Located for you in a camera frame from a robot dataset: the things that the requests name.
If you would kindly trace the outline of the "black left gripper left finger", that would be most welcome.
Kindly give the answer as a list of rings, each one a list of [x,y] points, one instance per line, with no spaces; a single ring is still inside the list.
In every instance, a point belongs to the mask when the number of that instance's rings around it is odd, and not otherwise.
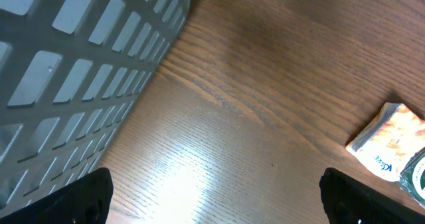
[[[114,185],[99,168],[58,191],[1,218],[3,224],[105,224]]]

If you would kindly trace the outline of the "orange tissue pack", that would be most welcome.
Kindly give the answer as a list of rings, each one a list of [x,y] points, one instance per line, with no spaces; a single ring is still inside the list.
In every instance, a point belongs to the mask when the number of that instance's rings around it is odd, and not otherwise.
[[[389,102],[346,146],[371,173],[391,182],[423,149],[424,121],[405,104]]]

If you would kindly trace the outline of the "grey plastic shopping basket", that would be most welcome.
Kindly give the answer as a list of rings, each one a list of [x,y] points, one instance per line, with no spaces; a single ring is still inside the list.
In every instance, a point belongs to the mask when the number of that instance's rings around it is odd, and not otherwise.
[[[1,215],[90,173],[191,0],[1,0]]]

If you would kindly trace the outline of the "dark green round-logo packet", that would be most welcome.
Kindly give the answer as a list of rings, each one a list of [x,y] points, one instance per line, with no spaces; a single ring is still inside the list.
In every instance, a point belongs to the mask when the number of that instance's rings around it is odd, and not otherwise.
[[[400,184],[424,208],[424,150],[415,154],[403,169]]]

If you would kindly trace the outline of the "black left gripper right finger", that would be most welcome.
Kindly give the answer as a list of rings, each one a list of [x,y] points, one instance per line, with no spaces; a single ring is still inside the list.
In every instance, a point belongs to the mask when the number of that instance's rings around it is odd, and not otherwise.
[[[319,182],[330,224],[424,224],[424,215],[375,191],[335,168]]]

